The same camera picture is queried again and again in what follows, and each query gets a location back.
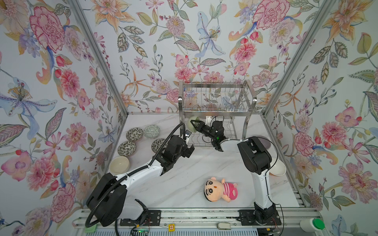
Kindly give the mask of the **light green bowl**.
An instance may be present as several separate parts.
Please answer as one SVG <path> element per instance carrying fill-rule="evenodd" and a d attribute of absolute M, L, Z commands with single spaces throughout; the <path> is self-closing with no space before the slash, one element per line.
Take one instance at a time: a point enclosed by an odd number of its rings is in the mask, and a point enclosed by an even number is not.
<path fill-rule="evenodd" d="M 187 122 L 187 129 L 192 133 L 196 133 L 196 129 L 195 129 L 195 126 L 192 124 L 192 121 L 199 121 L 199 120 L 200 118 L 198 116 L 190 117 Z"/>

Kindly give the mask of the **steel two-tier dish rack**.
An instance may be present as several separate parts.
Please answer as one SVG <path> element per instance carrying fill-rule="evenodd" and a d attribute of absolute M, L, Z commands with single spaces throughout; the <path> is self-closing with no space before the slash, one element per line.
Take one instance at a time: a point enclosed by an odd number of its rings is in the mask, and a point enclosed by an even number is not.
<path fill-rule="evenodd" d="M 211 124 L 214 121 L 223 122 L 227 138 L 244 139 L 257 101 L 257 93 L 250 80 L 240 84 L 179 82 L 179 118 L 186 123 L 186 129 L 190 117 L 198 116 L 200 121 L 205 122 L 207 116 L 212 116 Z M 190 137 L 189 143 L 210 147 L 211 139 L 196 132 Z"/>

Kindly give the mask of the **lilac purple bowl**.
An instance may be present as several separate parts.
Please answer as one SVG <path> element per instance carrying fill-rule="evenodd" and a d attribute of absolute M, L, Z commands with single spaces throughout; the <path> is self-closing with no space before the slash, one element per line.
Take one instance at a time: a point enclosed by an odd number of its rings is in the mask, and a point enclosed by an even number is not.
<path fill-rule="evenodd" d="M 257 137 L 267 150 L 269 150 L 271 148 L 272 144 L 271 144 L 271 142 L 268 138 L 261 136 L 261 135 L 259 135 Z"/>

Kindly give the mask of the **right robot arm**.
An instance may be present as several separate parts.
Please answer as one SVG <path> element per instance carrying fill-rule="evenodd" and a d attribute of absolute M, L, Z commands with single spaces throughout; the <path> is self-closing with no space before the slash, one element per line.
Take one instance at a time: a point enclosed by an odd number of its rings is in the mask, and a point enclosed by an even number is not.
<path fill-rule="evenodd" d="M 252 174 L 255 189 L 253 221 L 266 225 L 277 213 L 276 204 L 271 200 L 268 185 L 272 156 L 257 136 L 246 139 L 229 139 L 224 135 L 223 122 L 214 121 L 211 126 L 203 121 L 191 120 L 195 130 L 211 139 L 211 144 L 219 152 L 239 154 L 246 169 Z"/>

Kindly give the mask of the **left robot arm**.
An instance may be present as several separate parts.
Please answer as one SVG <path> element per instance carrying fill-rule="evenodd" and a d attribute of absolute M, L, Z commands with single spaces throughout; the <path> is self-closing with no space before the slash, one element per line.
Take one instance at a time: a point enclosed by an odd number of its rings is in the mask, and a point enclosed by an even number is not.
<path fill-rule="evenodd" d="M 172 135 L 159 147 L 151 162 L 128 173 L 105 174 L 87 200 L 91 210 L 85 227 L 96 224 L 103 227 L 116 223 L 117 220 L 128 220 L 135 225 L 143 224 L 148 218 L 148 208 L 138 199 L 127 200 L 127 194 L 138 186 L 158 178 L 170 171 L 180 157 L 189 158 L 194 146 L 188 146 L 190 131 L 183 137 Z"/>

